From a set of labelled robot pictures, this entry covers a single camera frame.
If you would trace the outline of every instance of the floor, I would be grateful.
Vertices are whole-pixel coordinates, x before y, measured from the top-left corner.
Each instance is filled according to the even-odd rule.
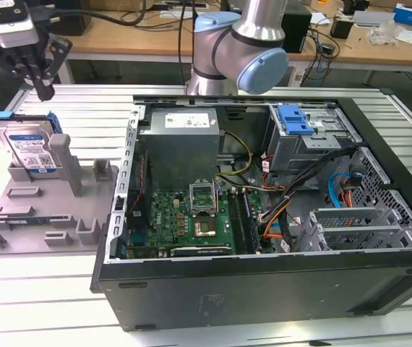
[[[120,63],[109,61],[72,61],[72,70],[76,83],[102,84],[140,84],[140,85],[180,85],[181,76],[178,64]],[[189,66],[184,65],[185,78],[189,78]],[[363,88],[365,71],[332,70],[323,83],[323,87]],[[289,73],[281,86],[286,85]],[[0,110],[16,93],[21,80],[10,77],[0,71]],[[305,87],[316,87],[317,81],[307,80]],[[412,81],[403,73],[378,72],[372,81],[372,87],[390,88],[404,104],[412,110]]]

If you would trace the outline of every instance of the gray power supply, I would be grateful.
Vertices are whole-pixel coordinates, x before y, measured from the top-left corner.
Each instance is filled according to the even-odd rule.
[[[155,191],[181,191],[196,180],[212,182],[219,149],[214,108],[154,108],[139,139],[150,153]]]

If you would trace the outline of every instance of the motherboard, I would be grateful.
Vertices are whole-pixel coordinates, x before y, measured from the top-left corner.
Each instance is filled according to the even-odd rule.
[[[263,206],[258,192],[155,192],[151,200],[149,227],[130,233],[129,259],[247,254],[259,249],[254,222]]]

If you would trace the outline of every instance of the white label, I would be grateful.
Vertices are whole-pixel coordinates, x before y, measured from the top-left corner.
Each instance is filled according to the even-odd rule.
[[[0,0],[0,9],[12,7],[13,5],[15,5],[15,2],[12,0]]]
[[[283,251],[284,251],[285,253],[289,253],[289,252],[291,251],[291,248],[290,248],[289,245],[286,243],[286,241],[283,240],[283,239],[281,240],[280,246],[281,246],[281,248],[283,249]]]
[[[268,161],[264,160],[264,161],[262,162],[262,170],[263,170],[264,172],[270,172],[270,164],[269,164]]]
[[[8,220],[8,224],[27,224],[26,220]]]
[[[207,113],[168,113],[166,128],[209,128]]]
[[[323,122],[321,122],[321,121],[310,121],[310,122],[309,122],[309,125],[310,125],[312,128],[325,128],[325,127],[323,126]]]
[[[9,140],[26,169],[46,173],[56,168],[50,153],[43,149],[46,141],[42,135],[10,135]]]

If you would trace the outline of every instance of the slotted aluminum table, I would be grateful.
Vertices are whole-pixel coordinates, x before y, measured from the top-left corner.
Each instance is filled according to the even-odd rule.
[[[169,86],[57,85],[50,102],[20,91],[9,109],[55,111],[81,165],[97,158],[118,165],[132,96],[182,93]],[[310,88],[281,88],[268,95],[353,98],[412,173],[412,113],[396,97],[379,90]],[[0,143],[0,194],[9,162]],[[0,346],[308,346],[311,340],[412,346],[412,299],[384,317],[124,333],[105,296],[89,291],[94,262],[88,253],[0,257]]]

